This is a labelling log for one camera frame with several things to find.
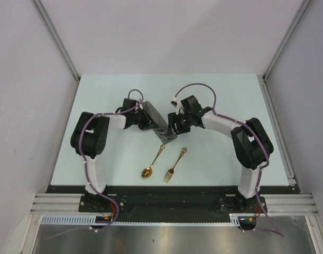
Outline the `gold fork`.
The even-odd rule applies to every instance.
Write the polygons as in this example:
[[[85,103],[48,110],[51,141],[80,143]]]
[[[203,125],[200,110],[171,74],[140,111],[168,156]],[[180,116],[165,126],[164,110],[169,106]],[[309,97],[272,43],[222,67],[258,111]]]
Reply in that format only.
[[[163,181],[164,181],[165,183],[168,183],[168,182],[170,181],[170,179],[172,178],[172,176],[173,176],[173,174],[174,174],[175,167],[177,166],[178,162],[180,161],[180,159],[184,156],[184,154],[185,154],[186,152],[187,152],[187,148],[182,148],[182,150],[181,150],[181,152],[180,152],[180,154],[179,154],[179,156],[178,156],[177,161],[175,162],[175,164],[173,165],[173,167],[172,167],[172,168],[170,168],[170,169],[167,171],[167,173],[166,173],[166,175],[165,175],[165,177],[164,177],[164,179],[163,179]]]

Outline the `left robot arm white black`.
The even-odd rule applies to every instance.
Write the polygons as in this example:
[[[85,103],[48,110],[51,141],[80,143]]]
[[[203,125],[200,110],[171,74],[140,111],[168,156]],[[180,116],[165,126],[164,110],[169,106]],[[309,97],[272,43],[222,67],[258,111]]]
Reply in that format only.
[[[72,133],[70,144],[87,166],[84,203],[91,204],[99,212],[107,209],[113,202],[101,194],[107,185],[97,172],[96,157],[104,151],[110,129],[124,130],[132,125],[148,130],[154,127],[154,121],[147,112],[147,102],[125,98],[123,105],[114,113],[82,112]]]

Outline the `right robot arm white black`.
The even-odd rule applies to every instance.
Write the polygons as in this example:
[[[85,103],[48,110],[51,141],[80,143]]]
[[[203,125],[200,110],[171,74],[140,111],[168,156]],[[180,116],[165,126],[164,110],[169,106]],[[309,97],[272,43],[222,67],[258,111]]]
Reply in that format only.
[[[232,200],[241,212],[249,212],[260,200],[262,171],[269,165],[273,144],[259,119],[253,117],[245,122],[216,113],[211,107],[201,107],[195,96],[172,100],[176,107],[168,114],[169,130],[175,134],[190,132],[200,127],[219,132],[232,139],[237,160],[242,165],[241,180],[237,194]]]

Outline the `grey cloth napkin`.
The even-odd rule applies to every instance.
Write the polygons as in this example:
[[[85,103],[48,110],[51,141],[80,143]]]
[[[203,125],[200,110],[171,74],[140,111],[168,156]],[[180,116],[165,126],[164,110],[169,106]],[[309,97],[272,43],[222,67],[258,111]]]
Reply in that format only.
[[[142,109],[150,121],[147,128],[152,129],[163,144],[168,144],[177,138],[159,111],[149,101],[142,103]]]

